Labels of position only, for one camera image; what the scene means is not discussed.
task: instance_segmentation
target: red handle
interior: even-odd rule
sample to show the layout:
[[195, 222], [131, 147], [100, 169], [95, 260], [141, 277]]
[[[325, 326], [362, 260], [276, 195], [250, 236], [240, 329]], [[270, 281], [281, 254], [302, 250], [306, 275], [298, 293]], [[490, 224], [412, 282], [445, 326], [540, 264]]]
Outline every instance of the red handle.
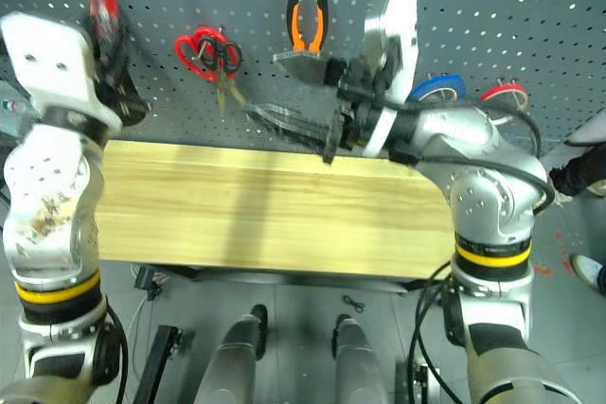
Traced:
[[526, 93], [526, 89], [518, 84], [504, 84], [504, 85], [496, 85], [491, 89], [487, 90], [482, 94], [479, 98], [480, 101], [486, 101], [489, 98], [496, 97], [499, 94], [503, 94], [505, 92], [522, 92]]
[[205, 68], [200, 68], [196, 65], [192, 59], [189, 59], [185, 53], [183, 52], [184, 46], [187, 45], [193, 52], [195, 56], [198, 55], [198, 42], [193, 39], [190, 35], [181, 35], [174, 42], [174, 52], [179, 58], [179, 60], [187, 67], [189, 70], [193, 71], [196, 75], [209, 80], [210, 82], [217, 82], [217, 73], [211, 70], [207, 70]]
[[[203, 37], [214, 38], [222, 44], [227, 43], [227, 38], [216, 28], [210, 26], [200, 26], [196, 30], [194, 30], [192, 35], [181, 35], [179, 38], [177, 38], [177, 40], [174, 42], [174, 52], [179, 58], [179, 60], [182, 61], [185, 66], [191, 71], [193, 71], [196, 75], [214, 83], [217, 82], [217, 80], [219, 79], [217, 72], [209, 70], [207, 68], [200, 68], [194, 63], [192, 59], [188, 59], [185, 53], [183, 52], [183, 46], [187, 45], [192, 50], [194, 55], [197, 56], [200, 52], [199, 42]], [[215, 51], [213, 48], [207, 50], [205, 49], [205, 53], [207, 53], [211, 58], [213, 57], [214, 52]], [[229, 58], [232, 61], [236, 61], [238, 56], [231, 47], [227, 48], [227, 52], [229, 53]], [[226, 74], [226, 77], [233, 79], [236, 77], [236, 73], [228, 73]]]

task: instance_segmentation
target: pliers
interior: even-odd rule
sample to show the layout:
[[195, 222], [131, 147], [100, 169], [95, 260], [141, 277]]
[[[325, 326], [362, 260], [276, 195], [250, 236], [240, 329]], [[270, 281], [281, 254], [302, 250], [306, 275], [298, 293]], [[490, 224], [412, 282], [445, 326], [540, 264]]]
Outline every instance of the pliers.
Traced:
[[313, 41], [309, 47], [306, 47], [298, 26], [299, 0], [288, 0], [288, 4], [286, 5], [286, 27], [288, 28], [288, 36], [293, 44], [293, 51], [308, 51], [313, 54], [320, 54], [329, 31], [329, 0], [316, 0], [315, 2], [318, 25]]

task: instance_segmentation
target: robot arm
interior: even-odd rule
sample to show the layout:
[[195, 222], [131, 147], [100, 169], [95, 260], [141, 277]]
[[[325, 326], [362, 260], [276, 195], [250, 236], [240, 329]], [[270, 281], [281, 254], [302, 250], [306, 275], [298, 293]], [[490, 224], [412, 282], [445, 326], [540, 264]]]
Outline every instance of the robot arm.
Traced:
[[[26, 379], [1, 390], [0, 401], [83, 403], [116, 377], [120, 350], [122, 368], [128, 364], [124, 330], [100, 290], [95, 209], [107, 138], [141, 117], [140, 100], [132, 101], [127, 74], [114, 86], [104, 82], [83, 31], [22, 13], [0, 27], [42, 116], [5, 164], [11, 205], [3, 241], [23, 306]], [[118, 93], [135, 109], [117, 102]]]
[[[390, 16], [407, 10], [403, 1], [389, 0], [383, 16], [366, 21], [366, 53], [383, 58], [366, 61], [367, 69], [351, 63], [339, 80], [338, 95], [349, 103], [339, 145], [357, 143], [367, 152], [379, 135], [391, 161], [414, 166], [450, 205], [455, 252], [443, 294], [445, 327], [448, 339], [467, 351], [472, 402], [580, 402], [556, 370], [526, 346], [534, 207], [544, 196], [542, 206], [550, 202], [544, 168], [505, 141], [475, 107], [423, 109], [407, 100], [416, 33], [398, 28], [401, 21]], [[361, 74], [371, 75], [371, 82]], [[393, 118], [387, 126], [385, 112]]]

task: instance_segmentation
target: wooden board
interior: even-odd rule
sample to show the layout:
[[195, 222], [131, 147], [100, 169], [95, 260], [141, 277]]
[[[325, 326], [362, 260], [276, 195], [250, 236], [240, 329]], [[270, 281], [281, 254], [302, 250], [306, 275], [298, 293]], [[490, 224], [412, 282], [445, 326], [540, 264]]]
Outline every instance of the wooden board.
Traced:
[[453, 252], [439, 191], [382, 160], [111, 141], [103, 173], [103, 259], [425, 277]]

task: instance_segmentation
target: pegboard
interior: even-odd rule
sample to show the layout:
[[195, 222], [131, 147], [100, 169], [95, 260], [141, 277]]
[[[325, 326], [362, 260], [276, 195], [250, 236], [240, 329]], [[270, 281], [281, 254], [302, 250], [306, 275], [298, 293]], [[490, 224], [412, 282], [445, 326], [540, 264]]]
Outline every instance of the pegboard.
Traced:
[[[303, 0], [300, 25], [315, 29], [315, 0]], [[324, 53], [350, 58], [362, 51], [365, 10], [373, 0], [330, 0]], [[606, 0], [419, 0], [417, 82], [427, 73], [457, 73], [477, 97], [497, 77], [519, 78], [529, 91], [544, 150], [600, 112], [606, 102]], [[0, 0], [0, 14], [31, 10], [77, 22], [87, 0]], [[245, 61], [237, 82], [255, 103], [293, 107], [329, 120], [336, 103], [330, 88], [306, 86], [272, 63], [290, 47], [286, 0], [120, 0], [133, 47], [132, 75], [152, 113], [125, 138], [245, 149], [302, 150], [260, 129], [234, 99], [221, 119], [214, 87], [174, 56], [172, 45], [199, 25], [224, 25]], [[7, 60], [1, 60], [10, 80]], [[527, 147], [526, 132], [501, 129]]]

